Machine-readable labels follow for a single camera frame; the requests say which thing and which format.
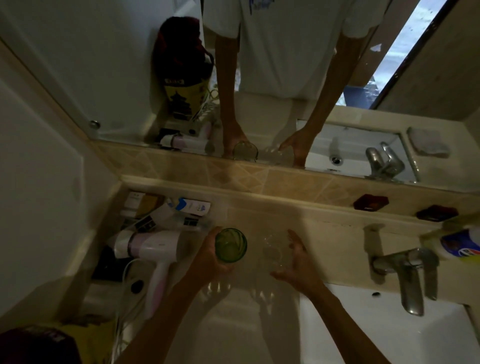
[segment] white t-shirt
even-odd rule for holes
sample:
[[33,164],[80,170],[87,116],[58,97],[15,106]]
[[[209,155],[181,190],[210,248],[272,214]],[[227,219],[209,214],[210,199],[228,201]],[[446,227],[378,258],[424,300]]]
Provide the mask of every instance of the white t-shirt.
[[240,90],[318,99],[340,31],[363,38],[388,0],[205,0],[204,24],[240,35]]

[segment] towel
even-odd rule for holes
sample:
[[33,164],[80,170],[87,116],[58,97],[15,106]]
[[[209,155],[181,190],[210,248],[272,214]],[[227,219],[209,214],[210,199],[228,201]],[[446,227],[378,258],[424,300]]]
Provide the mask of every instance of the towel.
[[450,157],[450,148],[443,142],[438,130],[409,127],[407,135],[418,155],[437,158]]

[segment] mirror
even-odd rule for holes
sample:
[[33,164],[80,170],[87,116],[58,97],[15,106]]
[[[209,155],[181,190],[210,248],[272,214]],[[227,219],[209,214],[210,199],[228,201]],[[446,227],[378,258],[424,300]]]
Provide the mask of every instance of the mirror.
[[0,37],[92,139],[475,193],[467,2],[2,0]]

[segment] faucet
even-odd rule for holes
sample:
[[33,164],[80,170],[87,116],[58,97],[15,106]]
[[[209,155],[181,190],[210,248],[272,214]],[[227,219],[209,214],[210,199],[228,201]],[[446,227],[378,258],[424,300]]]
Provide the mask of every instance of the faucet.
[[377,148],[369,147],[365,150],[372,168],[372,177],[379,179],[394,178],[405,169],[405,164],[387,143],[381,142],[380,146],[388,156],[387,162],[384,162]]
[[428,248],[415,248],[372,259],[373,270],[382,275],[398,274],[402,306],[412,315],[423,316],[423,295],[418,269],[423,268],[425,296],[437,300],[438,256]]

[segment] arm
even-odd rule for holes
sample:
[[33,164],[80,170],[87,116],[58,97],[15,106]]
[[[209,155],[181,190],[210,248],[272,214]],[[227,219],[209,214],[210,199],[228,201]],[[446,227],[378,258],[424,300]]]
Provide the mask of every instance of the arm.
[[161,364],[165,361],[177,329],[197,293],[217,275],[233,269],[216,259],[215,236],[220,230],[216,227],[209,232],[185,276],[163,299],[116,364]]
[[298,235],[292,230],[288,233],[293,249],[292,268],[272,272],[272,276],[291,284],[311,300],[346,364],[390,364],[323,284]]
[[223,126],[224,157],[233,156],[233,148],[241,141],[248,142],[235,117],[234,91],[237,71],[238,43],[236,39],[216,36],[215,56],[220,98],[220,119]]
[[313,140],[322,130],[325,121],[348,84],[357,66],[365,38],[348,38],[340,34],[336,44],[336,55],[328,68],[325,84],[307,124],[284,141],[279,150],[293,147],[295,167],[305,167]]

